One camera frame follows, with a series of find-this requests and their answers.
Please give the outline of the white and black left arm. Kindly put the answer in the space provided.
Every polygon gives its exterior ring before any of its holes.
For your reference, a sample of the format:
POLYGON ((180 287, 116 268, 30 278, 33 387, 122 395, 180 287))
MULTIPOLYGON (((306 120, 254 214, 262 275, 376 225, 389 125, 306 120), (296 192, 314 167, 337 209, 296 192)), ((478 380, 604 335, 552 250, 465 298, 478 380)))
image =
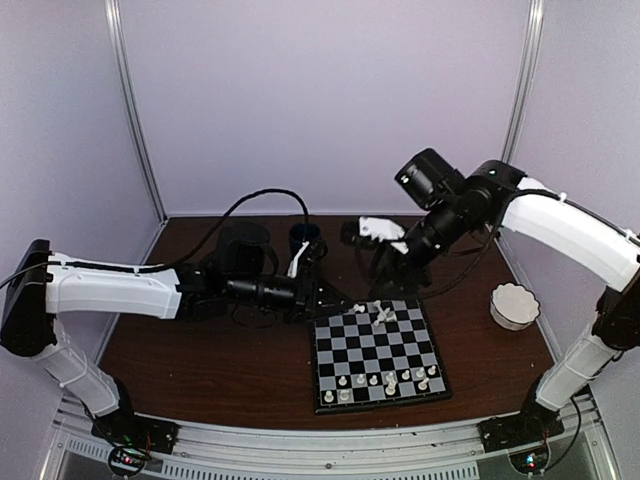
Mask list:
POLYGON ((318 264, 327 247, 305 240, 285 274, 270 245, 269 231, 241 222, 224 228, 214 250, 197 263, 173 266, 99 264, 54 253, 50 243, 31 243, 7 279, 1 344, 10 353, 39 362, 123 444, 137 442, 144 424, 125 387, 90 362, 64 329, 60 313, 107 312, 162 320, 202 321, 230 306, 248 306, 306 322, 348 310, 353 302, 326 282, 318 264))

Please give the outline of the white chess bishop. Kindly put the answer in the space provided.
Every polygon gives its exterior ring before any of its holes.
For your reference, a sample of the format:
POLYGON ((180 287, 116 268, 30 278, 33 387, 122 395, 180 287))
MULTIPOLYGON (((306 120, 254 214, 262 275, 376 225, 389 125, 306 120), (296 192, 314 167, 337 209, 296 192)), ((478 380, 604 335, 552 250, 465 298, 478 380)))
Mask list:
POLYGON ((426 391, 428 389, 429 381, 430 381, 429 378, 423 379, 421 382, 418 383, 418 389, 420 391, 426 391))

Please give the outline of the white chess king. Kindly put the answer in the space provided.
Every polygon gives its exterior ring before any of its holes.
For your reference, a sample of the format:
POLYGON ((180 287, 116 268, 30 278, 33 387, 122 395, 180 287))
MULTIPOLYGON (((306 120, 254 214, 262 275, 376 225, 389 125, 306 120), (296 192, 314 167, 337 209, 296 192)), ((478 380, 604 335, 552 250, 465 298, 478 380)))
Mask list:
POLYGON ((387 396, 393 396, 396 392, 397 380, 394 372, 389 372, 386 376, 387 384, 385 393, 387 396))

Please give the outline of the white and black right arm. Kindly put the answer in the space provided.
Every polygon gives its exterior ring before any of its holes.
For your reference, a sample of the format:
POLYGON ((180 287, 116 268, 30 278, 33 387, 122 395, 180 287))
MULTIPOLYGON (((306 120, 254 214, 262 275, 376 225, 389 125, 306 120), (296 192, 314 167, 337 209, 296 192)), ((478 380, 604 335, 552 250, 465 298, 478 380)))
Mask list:
POLYGON ((494 239, 519 236, 557 260, 580 280, 592 277, 593 304, 577 339, 532 385, 512 430, 535 440, 559 411, 615 358, 639 346, 639 236, 570 200, 516 166, 487 160, 463 175, 434 149, 417 153, 395 175, 398 186, 424 211, 413 226, 373 216, 356 231, 378 245, 382 266, 371 292, 412 295, 428 284, 428 266, 458 240, 488 228, 494 239))

